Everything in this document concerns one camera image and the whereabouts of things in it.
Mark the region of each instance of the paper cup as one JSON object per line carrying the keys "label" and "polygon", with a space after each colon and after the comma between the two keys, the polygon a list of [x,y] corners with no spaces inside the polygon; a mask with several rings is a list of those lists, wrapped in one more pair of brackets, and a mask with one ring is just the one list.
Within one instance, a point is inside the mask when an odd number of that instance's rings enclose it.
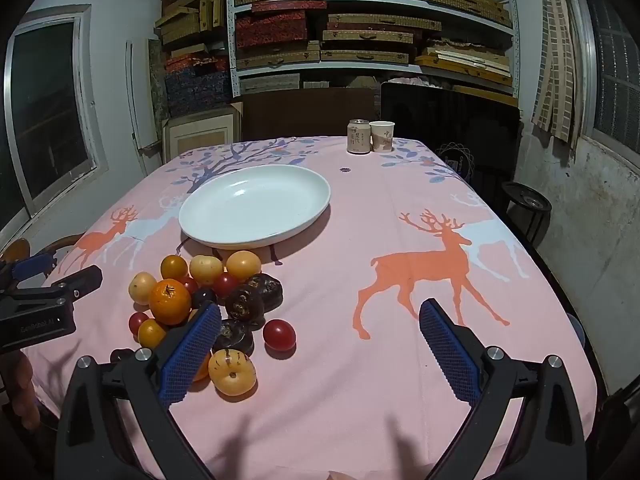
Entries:
{"label": "paper cup", "polygon": [[394,140],[395,123],[390,121],[373,121],[371,126],[371,141],[374,152],[390,152]]}

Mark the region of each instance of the red cherry tomato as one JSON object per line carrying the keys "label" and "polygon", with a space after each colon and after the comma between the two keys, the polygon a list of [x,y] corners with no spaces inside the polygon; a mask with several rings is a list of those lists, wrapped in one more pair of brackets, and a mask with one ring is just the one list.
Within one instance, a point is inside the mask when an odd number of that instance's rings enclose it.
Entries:
{"label": "red cherry tomato", "polygon": [[211,288],[218,298],[226,298],[238,285],[240,285],[240,281],[235,276],[223,272],[215,279]]}
{"label": "red cherry tomato", "polygon": [[272,319],[262,329],[265,344],[278,352],[286,352],[296,345],[296,332],[281,319]]}
{"label": "red cherry tomato", "polygon": [[176,278],[175,281],[182,283],[184,285],[184,288],[186,288],[189,291],[189,294],[193,294],[199,288],[198,282],[194,280],[191,276],[183,276],[181,278]]}
{"label": "red cherry tomato", "polygon": [[129,330],[131,330],[131,333],[133,335],[138,335],[140,325],[142,325],[147,319],[149,319],[149,316],[144,312],[134,312],[131,314],[131,317],[129,318]]}

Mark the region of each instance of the bolt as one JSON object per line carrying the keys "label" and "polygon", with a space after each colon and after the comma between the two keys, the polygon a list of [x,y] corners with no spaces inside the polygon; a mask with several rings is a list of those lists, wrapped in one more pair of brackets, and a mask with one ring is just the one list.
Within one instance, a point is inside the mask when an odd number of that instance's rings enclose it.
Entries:
{"label": "bolt", "polygon": [[138,361],[148,361],[151,358],[152,351],[149,348],[141,348],[136,352],[136,359]]}
{"label": "bolt", "polygon": [[502,351],[502,348],[498,348],[497,346],[492,346],[486,351],[486,353],[494,361],[499,361],[504,357],[504,352]]}
{"label": "bolt", "polygon": [[547,359],[547,362],[551,365],[552,368],[559,368],[562,366],[562,359],[557,355],[550,355]]}
{"label": "bolt", "polygon": [[88,368],[92,361],[93,359],[90,356],[85,355],[79,358],[76,364],[78,365],[78,368]]}

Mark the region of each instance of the window pane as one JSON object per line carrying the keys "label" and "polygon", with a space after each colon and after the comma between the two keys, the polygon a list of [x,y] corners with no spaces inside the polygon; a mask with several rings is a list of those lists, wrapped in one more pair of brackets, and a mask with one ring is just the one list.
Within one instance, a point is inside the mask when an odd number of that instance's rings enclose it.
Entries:
{"label": "window pane", "polygon": [[640,52],[607,0],[587,0],[598,56],[594,127],[640,152]]}
{"label": "window pane", "polygon": [[15,179],[9,144],[4,124],[0,124],[0,230],[24,207],[22,195]]}
{"label": "window pane", "polygon": [[88,158],[76,109],[73,33],[69,22],[15,37],[12,118],[32,197]]}

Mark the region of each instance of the table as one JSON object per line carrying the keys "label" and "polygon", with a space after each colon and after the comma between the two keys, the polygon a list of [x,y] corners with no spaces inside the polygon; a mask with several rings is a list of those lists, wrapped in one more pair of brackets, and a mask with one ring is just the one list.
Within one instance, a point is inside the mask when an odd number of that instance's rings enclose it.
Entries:
{"label": "table", "polygon": [[[253,396],[227,402],[205,381],[171,406],[218,480],[423,480],[469,410],[418,329],[415,312],[430,297],[486,346],[521,360],[561,356],[589,434],[596,383],[552,289],[475,192],[405,139],[394,140],[392,153],[368,155],[348,153],[343,137],[200,148],[143,180],[49,279],[90,264],[104,274],[102,287],[77,302],[73,335],[26,351],[38,396],[54,413],[80,356],[107,362],[114,348],[137,348],[127,328],[130,279],[141,270],[159,278],[168,254],[211,254],[181,235],[177,216],[188,194],[216,175],[267,163],[317,171],[332,198],[304,232],[256,250],[284,288],[282,306],[267,318],[295,327],[295,354],[270,357],[257,332]],[[511,401],[479,478],[495,471],[519,405]],[[129,431],[143,466],[159,476],[140,430]]]}

